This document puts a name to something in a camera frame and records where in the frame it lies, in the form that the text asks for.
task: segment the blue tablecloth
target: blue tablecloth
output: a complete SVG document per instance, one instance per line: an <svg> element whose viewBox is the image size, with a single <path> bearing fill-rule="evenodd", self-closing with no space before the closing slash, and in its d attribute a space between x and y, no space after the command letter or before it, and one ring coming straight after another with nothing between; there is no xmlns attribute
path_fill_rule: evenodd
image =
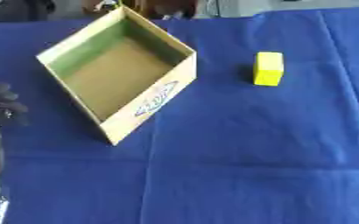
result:
<svg viewBox="0 0 359 224"><path fill-rule="evenodd" d="M0 24L31 110L4 131L9 223L359 223L359 9L160 22L198 79L117 147L34 58L86 23ZM285 54L279 87L247 81L259 51Z"/></svg>

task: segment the yellow block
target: yellow block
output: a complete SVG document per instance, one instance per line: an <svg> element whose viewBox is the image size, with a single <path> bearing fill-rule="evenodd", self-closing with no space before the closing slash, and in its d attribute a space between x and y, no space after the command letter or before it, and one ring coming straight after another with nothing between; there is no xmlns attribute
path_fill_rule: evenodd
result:
<svg viewBox="0 0 359 224"><path fill-rule="evenodd" d="M254 83L260 86L277 86L284 71L283 53L259 52L256 56Z"/></svg>

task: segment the floor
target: floor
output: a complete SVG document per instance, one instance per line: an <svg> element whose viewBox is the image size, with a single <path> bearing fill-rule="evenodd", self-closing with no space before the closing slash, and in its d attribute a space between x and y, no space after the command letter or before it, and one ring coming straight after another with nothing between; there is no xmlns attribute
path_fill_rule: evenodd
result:
<svg viewBox="0 0 359 224"><path fill-rule="evenodd" d="M53 18L75 18L81 16L81 0L54 0L58 5ZM262 11L292 9L314 9L359 6L359 0L199 0L198 18L246 17Z"/></svg>

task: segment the table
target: table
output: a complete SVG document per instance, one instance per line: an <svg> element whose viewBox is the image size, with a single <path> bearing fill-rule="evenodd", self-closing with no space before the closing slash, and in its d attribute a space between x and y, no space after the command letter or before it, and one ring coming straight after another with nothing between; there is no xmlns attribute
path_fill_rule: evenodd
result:
<svg viewBox="0 0 359 224"><path fill-rule="evenodd" d="M0 24L0 81L30 108L4 130L9 223L359 223L359 8L159 22L198 79L109 146L34 55L87 21ZM249 83L285 53L279 87Z"/></svg>

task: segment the green inner wall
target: green inner wall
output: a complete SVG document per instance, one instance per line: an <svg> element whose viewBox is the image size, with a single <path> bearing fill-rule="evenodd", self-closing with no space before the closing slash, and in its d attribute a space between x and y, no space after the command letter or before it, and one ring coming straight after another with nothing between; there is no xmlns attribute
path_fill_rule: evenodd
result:
<svg viewBox="0 0 359 224"><path fill-rule="evenodd" d="M161 60L170 64L179 64L186 55L169 46L162 39L139 24L124 19L94 35L83 44L58 57L49 67L61 78L74 74L80 67L103 53L107 46L112 48L124 37L133 38Z"/></svg>

